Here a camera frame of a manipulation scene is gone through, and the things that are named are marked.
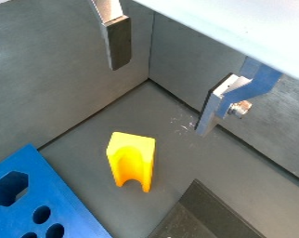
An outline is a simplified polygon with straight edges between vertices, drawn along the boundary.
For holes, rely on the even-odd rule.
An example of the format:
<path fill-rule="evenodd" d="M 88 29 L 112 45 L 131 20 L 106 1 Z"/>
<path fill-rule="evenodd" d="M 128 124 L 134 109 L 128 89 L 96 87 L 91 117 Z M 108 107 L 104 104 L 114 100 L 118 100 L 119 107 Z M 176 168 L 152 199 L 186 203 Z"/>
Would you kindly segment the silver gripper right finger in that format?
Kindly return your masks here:
<path fill-rule="evenodd" d="M 282 75 L 271 66 L 247 57 L 239 75 L 230 73 L 208 91 L 196 132 L 206 136 L 229 115 L 242 118 L 253 108 L 249 99 L 267 94 Z"/>

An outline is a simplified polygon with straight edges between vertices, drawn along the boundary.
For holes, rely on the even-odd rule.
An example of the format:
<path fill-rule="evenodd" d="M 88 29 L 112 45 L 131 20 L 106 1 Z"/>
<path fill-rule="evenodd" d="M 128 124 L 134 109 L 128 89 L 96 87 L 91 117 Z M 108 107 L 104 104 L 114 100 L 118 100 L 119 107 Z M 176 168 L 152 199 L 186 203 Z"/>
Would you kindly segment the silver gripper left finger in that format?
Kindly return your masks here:
<path fill-rule="evenodd" d="M 114 71 L 132 59 L 132 19 L 119 0 L 90 0 L 106 41 L 110 67 Z"/>

